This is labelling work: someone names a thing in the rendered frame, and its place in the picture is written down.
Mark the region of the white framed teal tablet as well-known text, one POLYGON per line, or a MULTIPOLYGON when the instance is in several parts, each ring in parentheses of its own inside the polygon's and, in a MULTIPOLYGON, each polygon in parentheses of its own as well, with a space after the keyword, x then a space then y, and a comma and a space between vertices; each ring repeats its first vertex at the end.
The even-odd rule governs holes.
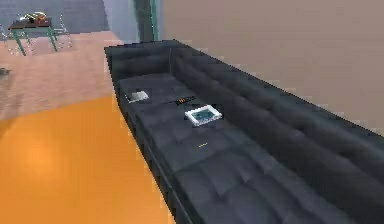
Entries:
POLYGON ((211 105, 205 105, 185 113, 185 116, 194 126, 201 126, 211 121, 218 120, 222 114, 211 105))

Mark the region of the black remote control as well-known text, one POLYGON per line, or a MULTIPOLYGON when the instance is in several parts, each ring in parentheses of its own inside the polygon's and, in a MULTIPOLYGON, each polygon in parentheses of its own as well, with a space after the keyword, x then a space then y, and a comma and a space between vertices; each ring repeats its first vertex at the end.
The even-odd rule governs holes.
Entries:
POLYGON ((181 98, 177 99, 177 100, 175 101, 175 103, 176 103, 176 105, 181 105, 181 104, 184 104, 184 103, 193 101, 193 100, 195 100, 195 99, 196 99, 195 96, 181 97, 181 98))

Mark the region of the black tufted sofa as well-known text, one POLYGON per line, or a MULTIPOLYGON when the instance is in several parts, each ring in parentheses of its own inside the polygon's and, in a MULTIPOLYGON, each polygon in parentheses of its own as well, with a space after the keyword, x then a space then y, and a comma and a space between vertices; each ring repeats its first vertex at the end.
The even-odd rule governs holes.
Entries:
POLYGON ((383 136, 176 40, 105 55, 176 224, 384 224, 383 136), (194 126, 205 105, 222 117, 194 126))

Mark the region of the teal framed dark door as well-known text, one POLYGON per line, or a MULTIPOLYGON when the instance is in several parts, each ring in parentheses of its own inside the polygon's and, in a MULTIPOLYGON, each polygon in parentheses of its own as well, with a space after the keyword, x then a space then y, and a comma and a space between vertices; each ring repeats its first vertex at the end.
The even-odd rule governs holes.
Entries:
POLYGON ((157 12, 155 0, 133 0, 141 42, 158 40, 157 12))

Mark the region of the green legged dark table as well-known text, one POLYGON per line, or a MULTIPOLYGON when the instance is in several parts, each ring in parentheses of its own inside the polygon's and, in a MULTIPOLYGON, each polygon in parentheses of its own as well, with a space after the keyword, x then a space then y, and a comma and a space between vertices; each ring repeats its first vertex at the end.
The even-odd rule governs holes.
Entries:
POLYGON ((52 25, 52 19, 50 17, 46 17, 45 19, 40 21, 34 21, 33 23, 30 23, 29 21, 15 21, 8 27, 8 30, 13 35, 23 56, 26 55, 26 52, 25 48, 23 47, 20 41, 19 33, 24 33, 25 35, 28 35, 30 32, 45 32, 48 35, 48 38, 54 50, 57 50, 57 37, 55 35, 54 28, 52 25))

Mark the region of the pale bowl with food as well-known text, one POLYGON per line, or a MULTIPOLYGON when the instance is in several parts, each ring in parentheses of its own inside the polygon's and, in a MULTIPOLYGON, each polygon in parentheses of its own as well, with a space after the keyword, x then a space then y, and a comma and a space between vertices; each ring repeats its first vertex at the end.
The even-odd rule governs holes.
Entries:
POLYGON ((35 20, 44 20, 47 17, 47 15, 44 12, 32 12, 32 13, 26 13, 19 17, 20 21, 30 21, 33 23, 35 20))

